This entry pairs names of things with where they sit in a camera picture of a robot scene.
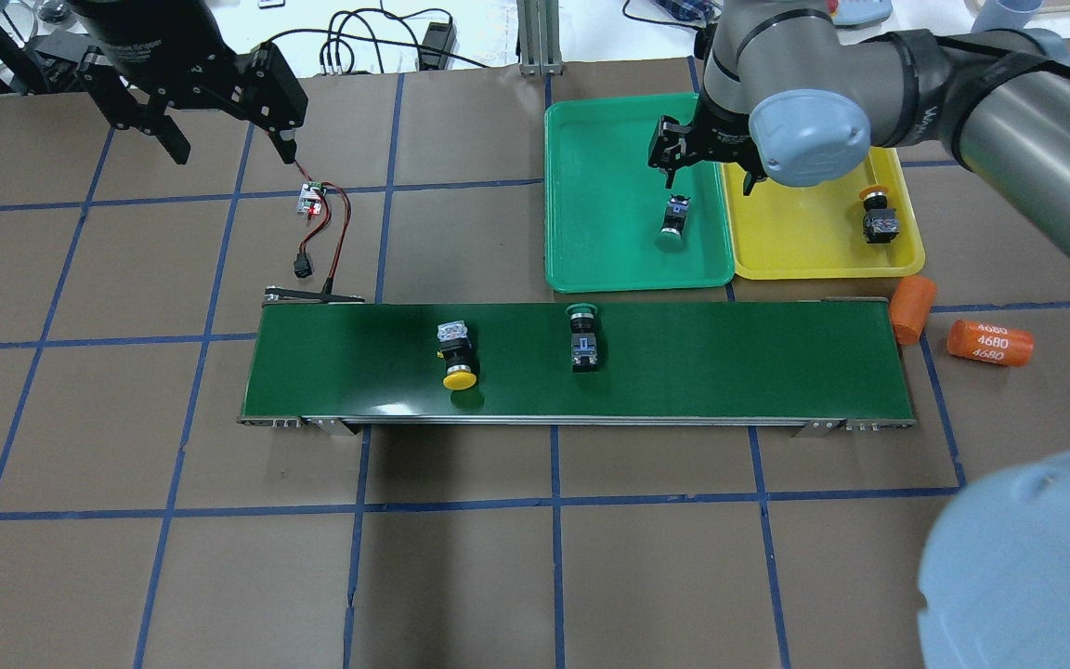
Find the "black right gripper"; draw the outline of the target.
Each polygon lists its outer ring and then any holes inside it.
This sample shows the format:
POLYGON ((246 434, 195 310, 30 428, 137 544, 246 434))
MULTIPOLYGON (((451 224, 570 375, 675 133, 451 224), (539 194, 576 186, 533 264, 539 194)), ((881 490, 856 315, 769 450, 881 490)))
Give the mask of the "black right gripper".
POLYGON ((746 176, 742 194, 749 196, 767 178, 767 170, 749 130, 749 115, 729 111, 708 94, 697 100, 696 115, 684 124, 662 115, 651 136, 648 165, 664 174, 664 187, 671 191, 679 170, 701 164, 737 164, 746 176))

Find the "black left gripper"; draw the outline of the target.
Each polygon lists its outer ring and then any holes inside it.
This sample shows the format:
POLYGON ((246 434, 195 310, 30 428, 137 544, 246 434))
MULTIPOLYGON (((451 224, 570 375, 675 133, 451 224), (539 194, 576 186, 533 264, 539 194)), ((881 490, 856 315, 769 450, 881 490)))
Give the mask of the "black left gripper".
POLYGON ((284 164, 296 164, 294 135, 308 97, 275 42, 236 52, 203 1, 72 1, 94 44, 76 77, 108 123, 153 136, 175 164, 192 145, 167 107, 216 110, 270 133, 284 164))

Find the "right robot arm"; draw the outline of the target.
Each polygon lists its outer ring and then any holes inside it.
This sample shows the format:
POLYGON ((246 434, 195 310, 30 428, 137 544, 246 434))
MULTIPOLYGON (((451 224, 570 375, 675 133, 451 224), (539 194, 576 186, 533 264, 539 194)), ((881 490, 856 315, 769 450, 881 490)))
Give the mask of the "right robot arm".
POLYGON ((273 437, 281 629, 234 666, 919 668, 918 554, 948 488, 1070 448, 1070 261, 939 149, 904 149, 939 310, 919 422, 383 425, 273 437))

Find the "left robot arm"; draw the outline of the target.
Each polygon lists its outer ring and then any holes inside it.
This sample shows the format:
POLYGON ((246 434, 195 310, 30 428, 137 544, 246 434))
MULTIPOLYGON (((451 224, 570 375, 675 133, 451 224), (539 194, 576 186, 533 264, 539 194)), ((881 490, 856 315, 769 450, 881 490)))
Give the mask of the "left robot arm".
POLYGON ((114 128, 160 140, 185 164, 192 146, 169 109, 217 110, 268 132, 285 164, 296 161, 294 133, 308 98, 273 41, 251 52, 227 46, 203 1, 30 1, 33 25, 85 25, 78 85, 114 128))

